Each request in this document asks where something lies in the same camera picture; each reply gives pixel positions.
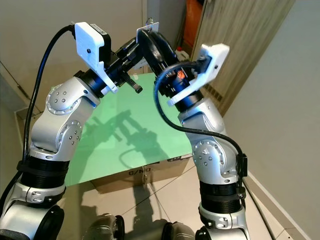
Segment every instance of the white bracket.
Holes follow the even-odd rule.
[[[105,44],[103,37],[86,22],[76,23],[74,29],[76,52],[106,84],[101,93],[103,95],[106,95],[109,91],[116,93],[118,91],[117,86],[106,74],[104,62],[99,61],[99,48]]]
[[[199,90],[203,85],[211,82],[217,77],[222,64],[224,63],[227,55],[229,53],[229,47],[222,43],[207,46],[202,44],[199,57],[209,56],[211,61],[206,71],[198,74],[197,78],[190,81],[190,86],[186,87],[184,90],[173,96],[167,103],[169,106],[175,105],[177,102],[181,101],[185,97],[192,94],[194,91]]]
[[[138,28],[136,30],[136,37],[135,37],[135,41],[136,42],[138,42],[138,33],[141,30],[152,30],[153,32],[158,32],[158,30],[159,30],[159,22],[155,22],[155,23],[149,24],[147,26],[143,26],[143,27]]]

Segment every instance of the beige floor tile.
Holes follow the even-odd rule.
[[[266,221],[268,222],[273,234],[275,237],[278,237],[280,233],[284,230],[284,227],[277,221],[277,219],[271,214],[271,212],[266,208],[266,206],[257,198],[257,196],[253,195],[260,206]]]
[[[157,191],[155,195],[172,222],[183,222],[194,232],[203,226],[198,213],[201,198],[195,167]]]
[[[122,215],[126,240],[159,240],[169,218],[155,195]]]
[[[58,240],[79,240],[99,215],[122,215],[153,194],[142,186],[99,194],[90,182],[67,188],[59,206],[65,217]]]
[[[252,240],[271,240],[267,227],[265,226],[258,209],[248,193],[245,198],[245,204],[245,217],[250,238]]]
[[[192,157],[190,157],[182,174],[186,173],[187,171],[189,171],[193,167],[195,167],[195,163],[194,163]],[[153,192],[155,193],[155,192],[159,191],[160,189],[162,189],[164,186],[168,185],[170,182],[172,182],[176,178],[178,178],[178,176],[167,178],[167,179],[164,179],[161,181],[152,182],[152,183],[150,183],[150,187],[153,190]]]

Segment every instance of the black joint band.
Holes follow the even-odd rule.
[[[233,195],[229,195],[229,196],[214,196],[214,195],[208,195],[205,193],[201,193],[201,197],[206,200],[210,200],[210,201],[214,201],[214,202],[228,202],[228,201],[241,199],[238,196],[238,194],[233,194]]]
[[[19,161],[18,166],[16,167],[18,171],[21,171],[23,173],[29,173],[41,177],[60,177],[65,176],[68,172],[68,168],[62,171],[46,171],[46,170],[39,170],[35,168],[31,168],[28,165],[25,165],[22,163],[22,161]]]

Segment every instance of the black wheel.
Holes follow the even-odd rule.
[[[161,240],[170,240],[171,239],[171,231],[172,231],[172,223],[167,222],[163,226]]]
[[[122,216],[117,215],[116,218],[116,231],[114,232],[114,237],[117,240],[124,240],[125,239],[125,220]]]

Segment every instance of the orange object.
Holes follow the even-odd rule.
[[[202,13],[202,5],[197,0],[186,1],[186,16],[183,40],[193,47],[196,39],[199,21]]]
[[[180,79],[184,79],[185,78],[185,74],[184,74],[184,72],[183,71],[178,71],[178,78],[180,78]]]

